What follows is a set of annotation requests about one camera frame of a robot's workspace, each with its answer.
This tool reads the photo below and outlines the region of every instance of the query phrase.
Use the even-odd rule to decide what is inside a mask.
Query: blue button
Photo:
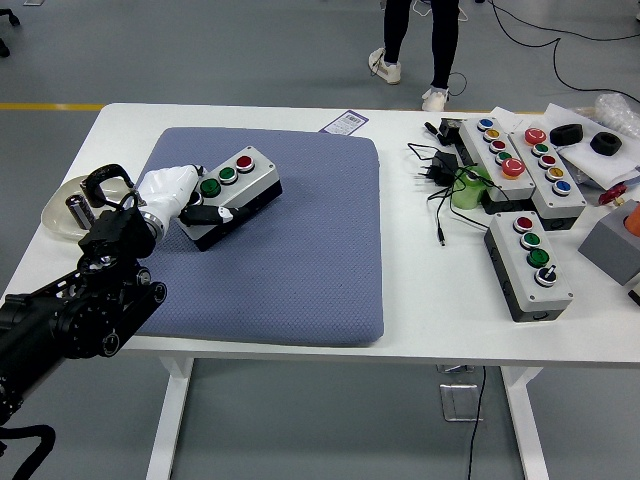
[[[553,184],[553,193],[555,193],[556,195],[560,195],[561,197],[566,197],[567,195],[569,195],[570,191],[571,191],[571,185],[569,185],[564,180],[558,180],[556,183]]]
[[[556,183],[556,187],[558,188],[558,190],[562,190],[563,192],[568,192],[569,190],[571,190],[571,185],[562,180]]]
[[[478,128],[480,130],[487,130],[489,128],[493,127],[493,122],[491,120],[489,120],[488,118],[483,118],[482,120],[480,120],[478,122]]]

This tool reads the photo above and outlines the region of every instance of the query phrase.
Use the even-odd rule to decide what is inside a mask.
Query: person
[[[384,47],[369,55],[369,69],[390,85],[400,83],[398,61],[402,40],[409,27],[411,3],[414,0],[387,0],[384,10]],[[458,46],[458,1],[431,0],[433,33],[433,80],[422,96],[422,109],[442,112],[449,100],[449,75]]]

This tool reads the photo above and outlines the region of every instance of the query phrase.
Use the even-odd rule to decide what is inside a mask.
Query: yellow floor line
[[[57,111],[91,111],[102,110],[104,105],[98,103],[0,103],[0,110],[57,110]]]

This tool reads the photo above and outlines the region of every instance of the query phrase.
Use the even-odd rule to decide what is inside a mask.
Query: white table
[[[175,126],[318,131],[344,110],[114,104],[98,116],[64,181],[119,163],[136,179],[161,133]],[[588,207],[570,231],[549,232],[575,292],[553,322],[518,324],[483,244],[484,232],[443,208],[446,247],[436,239],[436,187],[408,142],[436,145],[423,127],[439,114],[359,110],[369,119],[354,135],[373,140],[380,157],[385,334],[359,348],[296,347],[136,336],[130,352],[159,355],[170,372],[148,478],[169,478],[194,358],[370,360],[501,366],[525,475],[548,478],[526,384],[544,366],[637,367],[637,306],[580,253],[578,246],[609,207]],[[465,118],[478,114],[448,113]],[[528,122],[531,117],[521,117]],[[481,209],[470,213],[488,222]],[[33,291],[73,270],[80,249],[38,228],[7,292]],[[47,269],[42,272],[41,266]]]

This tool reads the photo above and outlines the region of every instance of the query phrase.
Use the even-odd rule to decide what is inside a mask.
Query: power adapter
[[[453,185],[457,169],[458,157],[455,154],[437,152],[425,177],[430,178],[440,187],[449,187]]]

